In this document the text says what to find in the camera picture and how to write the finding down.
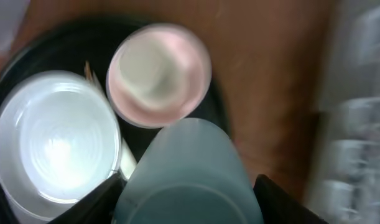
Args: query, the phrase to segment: black tray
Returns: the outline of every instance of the black tray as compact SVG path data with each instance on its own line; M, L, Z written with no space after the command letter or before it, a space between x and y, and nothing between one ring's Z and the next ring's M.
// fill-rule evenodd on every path
M97 16L46 32L16 54L1 72L0 106L14 86L31 75L47 70L82 75L86 60L105 88L106 72L117 47L129 34L148 24L122 16ZM229 122L214 80L205 99L188 117L211 121L229 134ZM160 129L138 128L119 116L118 121L122 137L138 161Z

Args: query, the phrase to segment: brown table surface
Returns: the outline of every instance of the brown table surface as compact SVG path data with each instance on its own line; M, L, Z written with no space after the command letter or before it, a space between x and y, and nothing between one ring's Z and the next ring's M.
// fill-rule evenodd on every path
M297 200L308 179L315 99L334 0L32 0L11 54L57 24L119 12L182 24L204 41L252 182ZM7 57L0 57L0 68Z

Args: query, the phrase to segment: pink cup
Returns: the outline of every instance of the pink cup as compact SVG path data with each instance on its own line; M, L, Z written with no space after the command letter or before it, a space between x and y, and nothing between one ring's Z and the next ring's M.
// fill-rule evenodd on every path
M142 106L120 78L119 61L128 40L140 37L158 42L172 56L175 66L183 71L180 75L183 75L185 91L180 99L160 110ZM157 24L136 31L119 46L109 65L106 89L114 110L122 119L141 128L161 128L189 115L205 97L210 81L211 62L202 42L183 27Z

